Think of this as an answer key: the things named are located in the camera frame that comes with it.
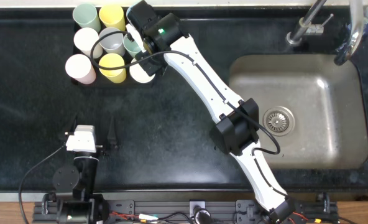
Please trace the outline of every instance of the faucet handle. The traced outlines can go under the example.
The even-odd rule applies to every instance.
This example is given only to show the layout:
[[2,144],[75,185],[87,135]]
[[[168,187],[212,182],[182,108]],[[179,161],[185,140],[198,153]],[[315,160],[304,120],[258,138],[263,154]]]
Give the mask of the faucet handle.
[[305,32],[305,35],[321,35],[323,34],[323,27],[326,23],[329,22],[333,18],[333,14],[330,14],[330,16],[322,23],[322,24],[311,24],[307,31]]

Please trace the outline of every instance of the sink drain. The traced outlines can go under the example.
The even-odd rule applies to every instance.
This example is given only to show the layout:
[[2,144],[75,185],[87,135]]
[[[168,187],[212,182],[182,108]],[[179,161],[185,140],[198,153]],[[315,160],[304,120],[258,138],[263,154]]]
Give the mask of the sink drain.
[[276,106],[265,112],[263,122],[275,136],[288,134],[295,125],[292,113],[283,106]]

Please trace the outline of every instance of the wooden floor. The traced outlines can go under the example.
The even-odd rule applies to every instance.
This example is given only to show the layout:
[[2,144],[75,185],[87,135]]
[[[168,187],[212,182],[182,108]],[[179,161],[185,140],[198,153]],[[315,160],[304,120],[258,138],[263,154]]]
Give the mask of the wooden floor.
[[[24,210],[29,220],[32,217],[33,207],[32,202],[24,203]],[[338,202],[338,207],[341,217],[348,218],[358,224],[368,224],[368,202]],[[0,202],[0,223],[24,223],[17,202]]]

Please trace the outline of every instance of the stainless steel sink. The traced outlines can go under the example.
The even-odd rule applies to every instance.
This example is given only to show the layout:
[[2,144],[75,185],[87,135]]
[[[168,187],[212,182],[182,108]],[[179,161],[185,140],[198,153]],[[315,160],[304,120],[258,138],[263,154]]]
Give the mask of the stainless steel sink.
[[[253,98],[263,124],[280,143],[273,168],[352,169],[368,157],[357,69],[334,55],[248,55],[231,66],[229,86]],[[261,146],[275,150],[258,132]]]

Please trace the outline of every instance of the chrome faucet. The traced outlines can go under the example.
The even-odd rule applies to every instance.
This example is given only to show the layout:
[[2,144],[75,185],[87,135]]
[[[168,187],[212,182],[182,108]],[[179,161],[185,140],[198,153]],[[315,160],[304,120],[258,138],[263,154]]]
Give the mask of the chrome faucet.
[[[304,35],[320,35],[323,33],[323,26],[332,18],[332,14],[322,25],[313,25],[311,22],[325,2],[326,0],[317,0],[307,12],[306,16],[298,21],[295,31],[287,34],[286,40],[290,45],[299,45]],[[339,49],[339,53],[334,58],[334,63],[336,65],[342,65],[351,58],[361,42],[364,31],[364,9],[362,0],[349,0],[349,5],[351,14],[351,34],[349,40],[342,45]]]

